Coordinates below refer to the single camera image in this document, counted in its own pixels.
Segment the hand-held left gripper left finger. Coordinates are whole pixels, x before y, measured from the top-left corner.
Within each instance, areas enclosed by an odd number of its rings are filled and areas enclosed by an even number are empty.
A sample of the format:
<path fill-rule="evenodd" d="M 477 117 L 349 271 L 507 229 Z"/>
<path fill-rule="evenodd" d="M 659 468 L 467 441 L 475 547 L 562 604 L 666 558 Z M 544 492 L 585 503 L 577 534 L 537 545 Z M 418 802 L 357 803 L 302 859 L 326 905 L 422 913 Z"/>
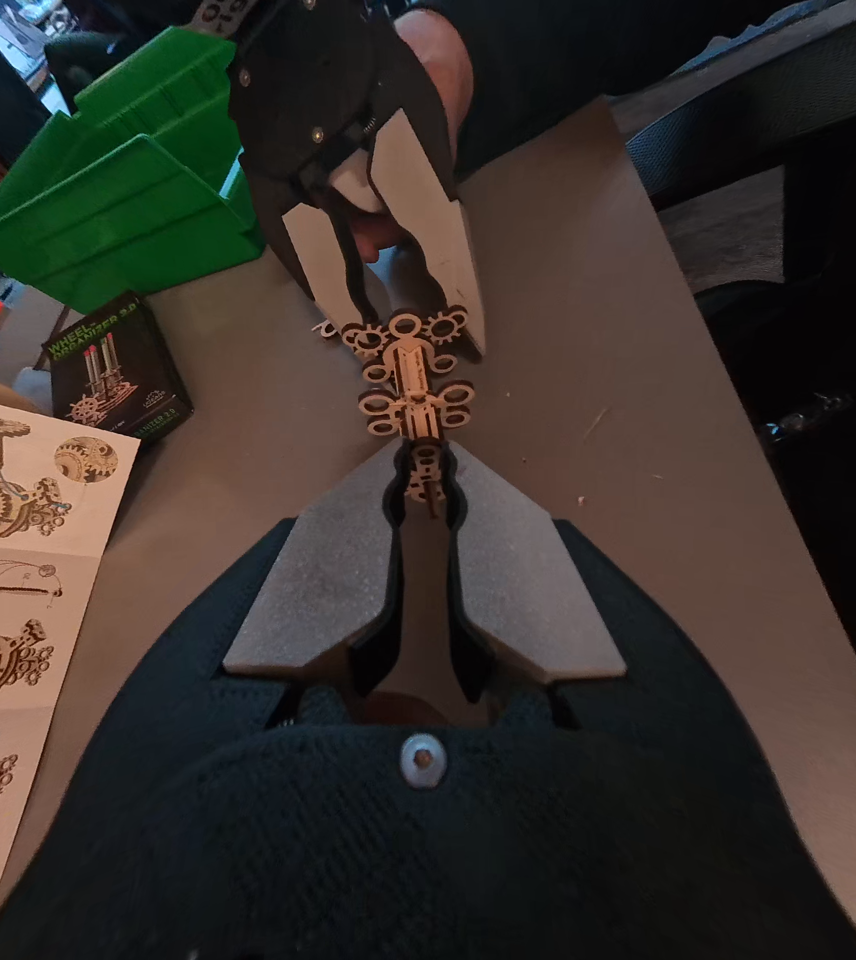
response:
<path fill-rule="evenodd" d="M 408 446 L 391 441 L 293 523 L 222 665 L 370 694 L 401 646 Z"/>

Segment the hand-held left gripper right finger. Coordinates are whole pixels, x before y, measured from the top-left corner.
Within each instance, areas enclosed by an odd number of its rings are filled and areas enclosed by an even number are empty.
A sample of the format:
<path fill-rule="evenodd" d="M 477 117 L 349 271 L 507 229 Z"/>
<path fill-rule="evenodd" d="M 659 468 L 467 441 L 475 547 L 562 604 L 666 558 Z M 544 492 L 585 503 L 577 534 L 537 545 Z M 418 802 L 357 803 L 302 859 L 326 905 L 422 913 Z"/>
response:
<path fill-rule="evenodd" d="M 450 651 L 466 699 L 501 679 L 548 688 L 624 677 L 550 514 L 458 443 L 443 462 Z"/>

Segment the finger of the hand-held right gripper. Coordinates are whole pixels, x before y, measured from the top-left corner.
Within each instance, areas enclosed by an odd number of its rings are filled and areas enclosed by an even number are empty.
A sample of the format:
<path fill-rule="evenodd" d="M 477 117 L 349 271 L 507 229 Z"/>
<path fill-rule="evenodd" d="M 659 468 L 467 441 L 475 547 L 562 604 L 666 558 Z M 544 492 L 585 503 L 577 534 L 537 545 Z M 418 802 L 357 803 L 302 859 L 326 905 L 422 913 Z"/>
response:
<path fill-rule="evenodd" d="M 366 267 L 350 226 L 323 209 L 300 203 L 282 221 L 312 300 L 333 325 L 376 325 Z"/>
<path fill-rule="evenodd" d="M 464 207 L 448 197 L 401 108 L 375 135 L 369 182 L 394 221 L 420 246 L 446 305 L 466 311 L 467 336 L 479 354 L 486 354 L 482 293 Z"/>

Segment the wooden gear model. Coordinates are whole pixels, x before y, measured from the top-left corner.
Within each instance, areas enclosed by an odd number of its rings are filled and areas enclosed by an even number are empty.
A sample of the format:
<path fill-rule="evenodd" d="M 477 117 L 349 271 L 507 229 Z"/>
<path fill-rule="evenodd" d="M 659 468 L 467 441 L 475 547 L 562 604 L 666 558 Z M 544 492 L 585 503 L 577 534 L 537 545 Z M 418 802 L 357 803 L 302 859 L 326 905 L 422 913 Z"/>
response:
<path fill-rule="evenodd" d="M 468 312 L 456 305 L 426 318 L 398 311 L 386 324 L 356 321 L 340 331 L 340 339 L 362 362 L 369 385 L 358 407 L 367 432 L 398 435 L 409 445 L 410 473 L 406 495 L 439 515 L 444 491 L 446 432 L 466 426 L 476 392 L 471 382 L 449 379 L 458 364 L 443 349 L 465 333 Z"/>

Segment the black model kit box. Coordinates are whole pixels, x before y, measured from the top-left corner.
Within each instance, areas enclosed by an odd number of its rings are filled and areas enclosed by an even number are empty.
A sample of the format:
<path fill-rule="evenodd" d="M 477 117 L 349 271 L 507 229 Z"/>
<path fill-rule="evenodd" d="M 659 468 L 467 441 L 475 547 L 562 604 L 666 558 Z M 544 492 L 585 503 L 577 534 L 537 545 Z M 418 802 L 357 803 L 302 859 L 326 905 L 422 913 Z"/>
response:
<path fill-rule="evenodd" d="M 194 414 L 148 305 L 125 292 L 43 346 L 52 413 L 63 421 L 154 442 Z"/>

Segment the person's right hand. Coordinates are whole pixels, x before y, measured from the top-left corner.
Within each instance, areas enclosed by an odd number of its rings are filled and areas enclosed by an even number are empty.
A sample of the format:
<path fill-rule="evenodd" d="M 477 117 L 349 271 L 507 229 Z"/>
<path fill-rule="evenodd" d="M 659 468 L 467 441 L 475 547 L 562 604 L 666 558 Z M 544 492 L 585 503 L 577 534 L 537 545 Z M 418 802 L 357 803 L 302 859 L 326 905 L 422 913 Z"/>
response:
<path fill-rule="evenodd" d="M 467 47 L 456 28 L 441 13 L 415 7 L 394 22 L 398 36 L 426 70 L 443 105 L 451 154 L 458 155 L 458 138 L 474 95 L 474 72 Z M 382 250 L 402 242 L 403 230 L 381 214 L 359 214 L 351 222 L 362 262 L 377 262 Z"/>

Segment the green plastic bin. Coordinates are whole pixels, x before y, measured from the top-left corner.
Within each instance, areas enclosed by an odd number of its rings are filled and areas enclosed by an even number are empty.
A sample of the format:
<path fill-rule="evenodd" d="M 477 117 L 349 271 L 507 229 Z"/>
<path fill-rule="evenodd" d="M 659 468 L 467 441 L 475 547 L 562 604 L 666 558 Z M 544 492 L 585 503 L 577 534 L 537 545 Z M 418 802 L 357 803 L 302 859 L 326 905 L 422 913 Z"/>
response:
<path fill-rule="evenodd" d="M 257 259 L 265 241 L 230 161 L 211 186 L 146 135 L 46 189 L 14 167 L 0 184 L 0 272 L 92 312 Z"/>
<path fill-rule="evenodd" d="M 188 151 L 241 150 L 228 115 L 234 42 L 171 27 L 99 77 L 75 98 L 72 121 L 117 142 L 136 136 L 182 138 Z"/>

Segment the paper instruction sheet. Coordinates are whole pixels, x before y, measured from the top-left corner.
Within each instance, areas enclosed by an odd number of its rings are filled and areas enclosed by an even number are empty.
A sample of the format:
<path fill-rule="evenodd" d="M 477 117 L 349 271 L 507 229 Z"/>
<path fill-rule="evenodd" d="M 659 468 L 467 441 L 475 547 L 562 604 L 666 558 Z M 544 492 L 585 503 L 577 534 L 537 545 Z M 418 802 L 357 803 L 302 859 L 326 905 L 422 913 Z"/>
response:
<path fill-rule="evenodd" d="M 0 880 L 138 447 L 0 406 Z"/>

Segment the grey mesh office chair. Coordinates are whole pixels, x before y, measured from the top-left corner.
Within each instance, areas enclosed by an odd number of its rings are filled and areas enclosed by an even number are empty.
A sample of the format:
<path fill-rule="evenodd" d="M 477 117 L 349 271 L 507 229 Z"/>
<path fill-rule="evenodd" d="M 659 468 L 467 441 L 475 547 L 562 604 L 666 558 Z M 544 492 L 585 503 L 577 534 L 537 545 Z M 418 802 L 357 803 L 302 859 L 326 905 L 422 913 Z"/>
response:
<path fill-rule="evenodd" d="M 696 297 L 818 277 L 856 168 L 856 9 L 637 131 L 627 151 Z"/>

